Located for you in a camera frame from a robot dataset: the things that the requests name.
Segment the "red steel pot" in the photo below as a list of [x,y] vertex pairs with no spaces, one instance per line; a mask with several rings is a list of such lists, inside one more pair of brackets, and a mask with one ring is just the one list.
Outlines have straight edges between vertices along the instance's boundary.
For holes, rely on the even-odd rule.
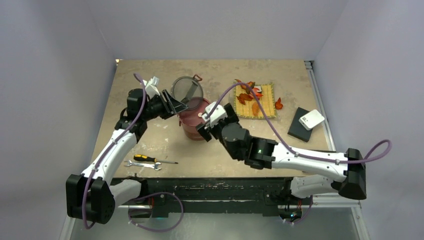
[[198,133],[196,127],[205,121],[202,115],[210,102],[205,98],[193,97],[187,103],[188,108],[178,114],[179,126],[184,134],[193,141],[202,141],[204,138]]

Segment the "red round lid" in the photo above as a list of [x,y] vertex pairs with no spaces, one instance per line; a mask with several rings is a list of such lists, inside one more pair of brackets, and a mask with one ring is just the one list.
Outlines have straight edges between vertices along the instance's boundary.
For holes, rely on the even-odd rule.
[[202,114],[211,102],[202,97],[194,97],[188,103],[188,109],[181,112],[179,121],[183,125],[196,127],[198,124],[203,123]]

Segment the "transparent grey pot lid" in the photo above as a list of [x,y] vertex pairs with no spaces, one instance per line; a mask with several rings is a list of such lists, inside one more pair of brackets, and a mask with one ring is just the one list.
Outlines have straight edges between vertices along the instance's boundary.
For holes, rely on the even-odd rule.
[[204,91],[200,84],[202,80],[203,78],[198,74],[177,78],[170,89],[172,97],[182,103],[188,103],[195,98],[203,98]]

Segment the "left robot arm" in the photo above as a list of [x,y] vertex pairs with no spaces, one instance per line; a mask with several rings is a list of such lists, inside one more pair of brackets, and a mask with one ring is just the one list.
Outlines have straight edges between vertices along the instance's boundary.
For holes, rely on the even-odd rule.
[[115,124],[110,140],[98,157],[80,174],[71,174],[65,183],[66,211],[71,218],[106,224],[115,209],[132,200],[146,203],[149,191],[137,180],[115,186],[111,181],[126,155],[147,130],[149,120],[164,120],[188,109],[188,101],[178,101],[167,90],[148,96],[141,88],[128,93],[126,108]]

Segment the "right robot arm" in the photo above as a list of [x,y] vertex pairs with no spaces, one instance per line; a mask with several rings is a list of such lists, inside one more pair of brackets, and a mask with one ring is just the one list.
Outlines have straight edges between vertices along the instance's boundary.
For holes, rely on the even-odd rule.
[[366,166],[359,150],[345,153],[292,147],[272,139],[253,136],[243,128],[230,104],[215,102],[198,114],[203,122],[196,126],[208,142],[219,140],[233,160],[243,161],[253,169],[292,169],[309,173],[293,177],[281,189],[280,196],[288,204],[311,195],[338,193],[352,200],[364,200]]

